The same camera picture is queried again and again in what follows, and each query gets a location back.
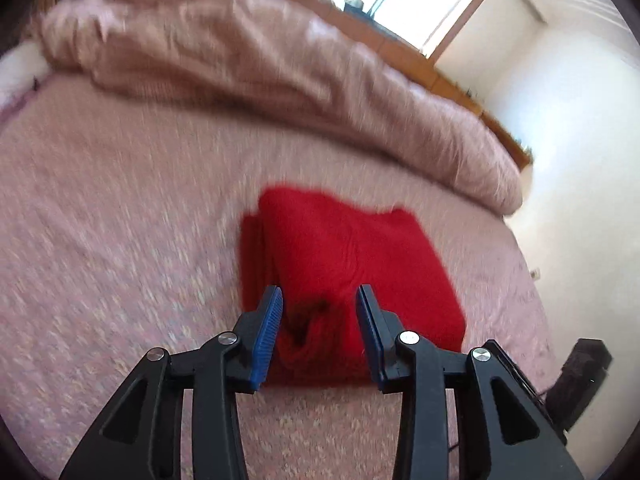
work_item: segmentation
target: wall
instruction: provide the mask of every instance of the wall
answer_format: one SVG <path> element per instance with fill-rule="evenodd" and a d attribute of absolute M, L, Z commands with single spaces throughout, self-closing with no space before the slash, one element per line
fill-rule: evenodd
<path fill-rule="evenodd" d="M 482 102 L 541 26 L 523 0 L 484 0 L 436 67 Z"/>
<path fill-rule="evenodd" d="M 533 148 L 530 194 L 509 224 L 556 352 L 604 339 L 609 378 L 569 436 L 587 479 L 640 418 L 640 70 L 603 40 L 546 28 L 486 100 Z"/>

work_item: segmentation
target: silver screw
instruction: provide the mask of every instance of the silver screw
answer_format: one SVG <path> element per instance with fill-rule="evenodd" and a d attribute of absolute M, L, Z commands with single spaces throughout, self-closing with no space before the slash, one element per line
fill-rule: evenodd
<path fill-rule="evenodd" d="M 420 336 L 415 332 L 410 332 L 407 330 L 406 332 L 402 332 L 400 334 L 400 341 L 402 341 L 405 345 L 415 345 L 418 341 L 420 341 Z"/>
<path fill-rule="evenodd" d="M 238 336 L 233 332 L 223 332 L 218 336 L 218 342 L 221 345 L 232 345 L 238 341 Z"/>
<path fill-rule="evenodd" d="M 146 358 L 150 361 L 159 361 L 163 357 L 164 349 L 159 347 L 152 348 L 151 350 L 149 350 L 149 352 L 146 353 Z"/>
<path fill-rule="evenodd" d="M 474 348 L 474 350 L 471 352 L 471 355 L 478 361 L 488 361 L 489 359 L 491 359 L 491 352 L 489 352 L 486 348 Z"/>

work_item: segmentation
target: mattress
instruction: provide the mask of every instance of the mattress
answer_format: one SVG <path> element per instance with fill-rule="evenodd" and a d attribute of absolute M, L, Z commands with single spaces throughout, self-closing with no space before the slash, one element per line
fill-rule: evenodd
<path fill-rule="evenodd" d="M 148 348 L 198 348 L 234 325 L 241 216 L 282 182 L 412 211 L 465 313 L 463 351 L 494 338 L 536 388 L 551 386 L 540 298 L 484 206 L 242 107 L 145 102 L 56 74 L 0 132 L 0 412 L 41 473 L 60 474 Z M 400 397 L 373 384 L 267 387 L 238 410 L 251 478 L 391 478 Z M 189 438 L 186 402 L 185 478 Z"/>

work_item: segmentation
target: red cloth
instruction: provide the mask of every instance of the red cloth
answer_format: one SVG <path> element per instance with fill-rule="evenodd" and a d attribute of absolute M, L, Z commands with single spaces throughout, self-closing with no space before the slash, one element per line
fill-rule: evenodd
<path fill-rule="evenodd" d="M 316 191 L 275 187 L 242 220 L 242 304 L 280 285 L 284 314 L 269 379 L 331 384 L 369 379 L 355 313 L 359 285 L 405 328 L 460 351 L 465 319 L 446 272 L 407 211 L 370 213 Z"/>

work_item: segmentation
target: wooden furniture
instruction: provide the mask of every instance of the wooden furniture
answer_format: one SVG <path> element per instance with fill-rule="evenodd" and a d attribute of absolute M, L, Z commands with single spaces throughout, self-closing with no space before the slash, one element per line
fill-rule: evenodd
<path fill-rule="evenodd" d="M 532 159 L 519 143 L 511 137 L 502 125 L 482 105 L 469 97 L 463 89 L 452 83 L 425 58 L 420 51 L 404 41 L 392 38 L 364 20 L 360 20 L 331 4 L 319 0 L 292 0 L 315 12 L 327 23 L 337 27 L 353 41 L 367 45 L 389 66 L 401 72 L 407 79 L 419 84 L 433 94 L 450 99 L 467 108 L 495 134 L 505 147 L 517 167 L 523 170 Z"/>

